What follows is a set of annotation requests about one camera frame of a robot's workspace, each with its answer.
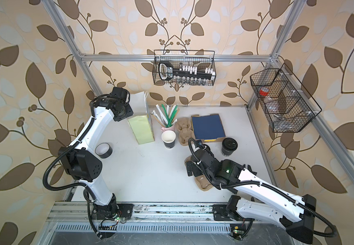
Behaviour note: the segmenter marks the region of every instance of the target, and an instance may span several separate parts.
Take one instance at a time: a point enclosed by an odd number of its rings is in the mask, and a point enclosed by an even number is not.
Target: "wallpaper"
[[[303,37],[299,29],[305,30]],[[306,6],[282,59],[313,94],[323,117],[354,157],[354,0]]]
[[[313,94],[354,156],[354,0],[308,0],[280,60]],[[317,212],[339,230],[339,237],[315,237],[313,244],[353,244],[354,185],[314,126],[273,133],[259,104],[252,112],[280,187],[314,196]],[[329,232],[317,219],[315,229]]]
[[[99,62],[90,67],[105,93],[113,86],[131,93],[149,91],[149,105],[246,105],[252,96],[249,76],[262,70],[260,62],[218,62],[214,86],[154,84],[153,64],[140,62]]]
[[[90,116],[88,91],[42,4],[0,0],[0,245],[31,244],[62,200],[42,176]],[[50,184],[71,181],[52,169]]]
[[[82,53],[268,55],[291,0],[56,0]]]

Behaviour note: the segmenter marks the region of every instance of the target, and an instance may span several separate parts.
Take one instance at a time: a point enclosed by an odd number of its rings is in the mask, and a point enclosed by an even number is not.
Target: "black wire basket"
[[[208,50],[154,50],[154,84],[213,86],[214,55]]]
[[[287,75],[290,69],[269,68],[250,76],[251,85],[274,133],[300,132],[321,111],[320,105],[301,83],[297,89]],[[317,108],[312,108],[303,99],[312,99]]]

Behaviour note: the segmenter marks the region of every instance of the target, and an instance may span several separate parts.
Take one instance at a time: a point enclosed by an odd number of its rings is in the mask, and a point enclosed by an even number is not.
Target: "blue book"
[[[226,137],[219,114],[192,116],[192,127],[197,140],[208,142]]]

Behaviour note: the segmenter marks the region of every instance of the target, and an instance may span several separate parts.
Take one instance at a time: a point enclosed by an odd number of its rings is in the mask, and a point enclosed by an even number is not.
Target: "tape roll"
[[[108,143],[99,144],[95,149],[95,153],[100,158],[107,158],[108,156],[111,155],[112,152],[113,150]]]

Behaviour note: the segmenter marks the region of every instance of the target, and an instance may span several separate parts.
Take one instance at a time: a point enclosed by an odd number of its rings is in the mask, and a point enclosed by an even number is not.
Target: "red lid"
[[[259,93],[261,96],[267,96],[269,94],[269,89],[266,87],[262,87]]]

